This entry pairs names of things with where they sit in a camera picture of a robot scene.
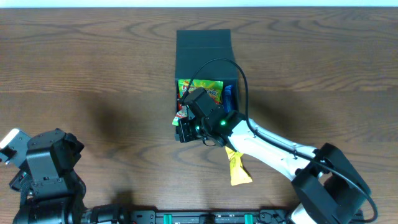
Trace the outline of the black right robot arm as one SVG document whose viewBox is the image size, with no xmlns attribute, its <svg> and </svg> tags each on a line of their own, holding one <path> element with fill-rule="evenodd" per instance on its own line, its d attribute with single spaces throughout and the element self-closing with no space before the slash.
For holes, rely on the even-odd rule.
<svg viewBox="0 0 398 224">
<path fill-rule="evenodd" d="M 180 142 L 212 141 L 216 146 L 254 157 L 291 181 L 300 204 L 293 223 L 372 223 L 378 210 L 371 190 L 343 152 L 298 144 L 259 127 L 238 111 L 221 108 L 176 116 Z"/>
</svg>

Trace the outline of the black gift box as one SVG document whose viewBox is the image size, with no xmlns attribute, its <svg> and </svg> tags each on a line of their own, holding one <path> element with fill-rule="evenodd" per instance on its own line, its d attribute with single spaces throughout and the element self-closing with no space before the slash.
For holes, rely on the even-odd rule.
<svg viewBox="0 0 398 224">
<path fill-rule="evenodd" d="M 234 65 L 234 54 L 231 43 L 230 30 L 179 30 L 177 31 L 177 48 L 175 64 L 175 84 L 178 93 L 178 81 L 190 79 L 186 92 L 177 103 L 183 103 L 189 94 L 190 85 L 194 80 L 222 81 L 223 90 L 232 85 L 234 110 L 239 110 L 238 71 Z M 186 106 L 187 118 L 195 118 L 188 106 Z M 220 115 L 223 110 L 212 112 L 210 116 Z"/>
</svg>

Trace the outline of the blue Oreo cookie pack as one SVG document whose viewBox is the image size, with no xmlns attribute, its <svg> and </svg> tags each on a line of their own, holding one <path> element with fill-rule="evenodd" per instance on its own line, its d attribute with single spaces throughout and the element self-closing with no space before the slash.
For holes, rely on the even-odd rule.
<svg viewBox="0 0 398 224">
<path fill-rule="evenodd" d="M 228 85 L 224 88 L 222 92 L 222 99 L 223 99 L 223 107 L 226 113 L 234 110 L 234 101 L 233 101 L 233 94 L 232 94 L 233 86 Z"/>
</svg>

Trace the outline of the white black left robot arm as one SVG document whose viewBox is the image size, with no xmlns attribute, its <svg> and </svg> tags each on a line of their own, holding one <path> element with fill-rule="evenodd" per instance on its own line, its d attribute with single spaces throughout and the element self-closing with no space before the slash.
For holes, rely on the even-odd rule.
<svg viewBox="0 0 398 224">
<path fill-rule="evenodd" d="M 19 192 L 19 211 L 13 224 L 129 223 L 119 205 L 86 208 L 86 185 L 75 172 L 84 145 L 71 134 L 54 129 L 28 136 L 12 129 L 1 141 L 1 160 L 18 173 L 10 181 Z"/>
</svg>

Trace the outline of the yellow candy wrapper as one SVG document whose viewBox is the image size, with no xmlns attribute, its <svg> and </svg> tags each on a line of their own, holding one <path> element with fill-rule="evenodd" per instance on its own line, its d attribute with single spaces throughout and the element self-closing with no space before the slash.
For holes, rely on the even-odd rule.
<svg viewBox="0 0 398 224">
<path fill-rule="evenodd" d="M 251 176 L 246 172 L 242 162 L 243 153 L 233 151 L 225 147 L 225 151 L 229 160 L 229 171 L 231 177 L 231 185 L 248 184 L 252 182 Z"/>
</svg>

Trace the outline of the green Haribo gummy bag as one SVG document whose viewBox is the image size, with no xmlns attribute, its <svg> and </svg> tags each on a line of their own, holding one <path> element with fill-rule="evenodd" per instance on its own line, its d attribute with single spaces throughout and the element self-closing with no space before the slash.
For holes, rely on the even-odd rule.
<svg viewBox="0 0 398 224">
<path fill-rule="evenodd" d="M 183 94 L 186 92 L 187 87 L 190 83 L 190 79 L 179 80 L 178 81 L 178 93 L 177 98 L 181 98 Z M 218 105 L 221 104 L 221 94 L 223 90 L 223 82 L 222 81 L 213 81 L 213 80 L 194 80 L 190 85 L 189 93 L 193 92 L 197 88 L 204 88 L 206 92 L 211 96 L 214 102 Z M 178 121 L 182 118 L 186 118 L 188 116 L 186 106 L 182 106 L 180 103 L 177 103 L 177 114 L 172 121 L 174 126 L 178 126 Z"/>
</svg>

